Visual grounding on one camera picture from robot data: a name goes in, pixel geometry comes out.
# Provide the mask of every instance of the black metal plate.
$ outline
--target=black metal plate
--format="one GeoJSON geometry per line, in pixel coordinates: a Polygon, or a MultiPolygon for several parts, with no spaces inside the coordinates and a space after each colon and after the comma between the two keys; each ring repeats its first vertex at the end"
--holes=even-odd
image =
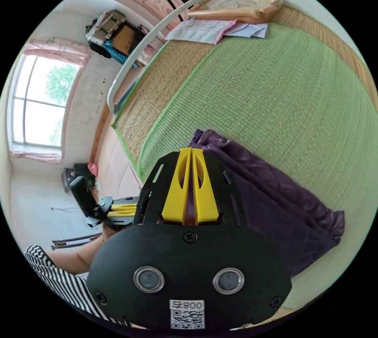
{"type": "Polygon", "coordinates": [[[157,330],[170,330],[170,299],[204,300],[206,331],[212,331],[270,318],[291,290],[273,244],[251,230],[227,225],[133,225],[101,247],[87,285],[96,302],[97,292],[105,295],[106,304],[98,302],[105,315],[157,330]],[[184,242],[187,231],[197,235],[196,242],[184,242]],[[163,273],[161,291],[147,294],[134,285],[134,272],[142,266],[163,273]],[[245,276],[243,288],[232,295],[219,294],[212,285],[226,267],[245,276]],[[272,306],[278,296],[280,302],[272,306]]]}

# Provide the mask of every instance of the window frame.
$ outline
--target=window frame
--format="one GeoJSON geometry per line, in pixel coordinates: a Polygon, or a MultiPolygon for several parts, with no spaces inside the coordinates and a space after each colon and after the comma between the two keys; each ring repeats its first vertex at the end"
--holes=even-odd
{"type": "Polygon", "coordinates": [[[32,74],[33,74],[35,64],[36,64],[39,57],[44,57],[44,56],[38,56],[38,55],[35,56],[35,61],[33,63],[33,66],[32,66],[32,69],[31,69],[31,72],[30,72],[30,75],[29,75],[29,79],[28,79],[28,84],[26,86],[25,97],[24,98],[16,97],[16,95],[15,95],[17,85],[18,85],[18,82],[19,82],[20,73],[21,73],[22,67],[24,66],[24,62],[25,62],[25,59],[27,58],[27,56],[29,56],[29,55],[24,55],[24,54],[20,55],[19,59],[17,59],[18,62],[16,64],[15,68],[14,68],[14,71],[13,71],[13,74],[12,74],[12,77],[11,77],[11,84],[10,84],[10,88],[9,88],[8,104],[7,104],[7,107],[8,107],[7,135],[8,135],[9,149],[11,151],[27,152],[27,153],[34,153],[34,152],[41,153],[41,154],[54,153],[54,154],[61,155],[63,157],[64,144],[65,144],[65,128],[66,128],[66,122],[67,122],[67,117],[68,117],[68,111],[69,111],[69,108],[70,108],[70,105],[71,105],[71,99],[72,99],[72,96],[73,96],[73,93],[74,93],[74,89],[75,89],[75,86],[76,86],[77,79],[78,79],[79,74],[81,73],[81,70],[82,70],[83,67],[79,65],[79,67],[76,71],[76,75],[75,75],[75,78],[74,78],[73,83],[71,85],[71,89],[70,89],[70,92],[68,94],[68,98],[67,98],[67,102],[66,102],[65,106],[61,106],[61,105],[57,105],[57,104],[53,104],[53,103],[48,103],[48,102],[40,102],[40,101],[37,101],[37,100],[28,99],[27,93],[28,93],[29,84],[30,84],[30,80],[31,80],[31,77],[32,77],[32,74]],[[24,101],[23,120],[22,120],[24,142],[15,141],[15,138],[14,138],[13,108],[14,108],[14,103],[15,103],[16,99],[24,101]],[[40,103],[40,104],[43,104],[43,105],[46,105],[46,106],[59,107],[59,108],[64,109],[63,122],[60,126],[60,131],[61,131],[60,132],[60,134],[61,134],[61,145],[60,146],[46,145],[46,144],[34,144],[34,143],[30,143],[30,142],[26,141],[26,136],[25,136],[25,111],[26,111],[26,103],[27,102],[35,102],[35,103],[40,103]]]}

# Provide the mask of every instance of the black robot head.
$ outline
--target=black robot head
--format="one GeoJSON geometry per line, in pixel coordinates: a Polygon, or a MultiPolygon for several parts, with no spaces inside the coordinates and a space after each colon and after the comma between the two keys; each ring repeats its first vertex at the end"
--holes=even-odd
{"type": "Polygon", "coordinates": [[[87,286],[115,320],[196,334],[270,318],[291,280],[274,244],[247,227],[226,167],[184,148],[157,162],[132,225],[101,247],[87,286]],[[190,169],[194,226],[184,225],[190,169]]]}

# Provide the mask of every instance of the qr code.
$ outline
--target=qr code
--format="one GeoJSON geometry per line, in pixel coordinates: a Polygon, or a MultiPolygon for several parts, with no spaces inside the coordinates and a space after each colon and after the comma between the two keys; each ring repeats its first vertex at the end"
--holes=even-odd
{"type": "Polygon", "coordinates": [[[171,310],[170,326],[172,329],[204,329],[204,310],[171,310]]]}

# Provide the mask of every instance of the tree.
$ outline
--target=tree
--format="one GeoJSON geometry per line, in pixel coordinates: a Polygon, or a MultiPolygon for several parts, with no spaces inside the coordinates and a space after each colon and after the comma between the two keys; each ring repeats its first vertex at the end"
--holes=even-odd
{"type": "Polygon", "coordinates": [[[55,66],[47,74],[46,94],[58,104],[67,102],[76,69],[72,65],[55,66]]]}
{"type": "Polygon", "coordinates": [[[50,137],[48,138],[51,145],[55,145],[55,141],[56,141],[56,135],[58,134],[59,132],[59,129],[60,129],[60,126],[62,125],[63,123],[63,119],[60,120],[56,125],[55,125],[55,129],[54,129],[54,133],[52,135],[50,135],[50,137]]]}

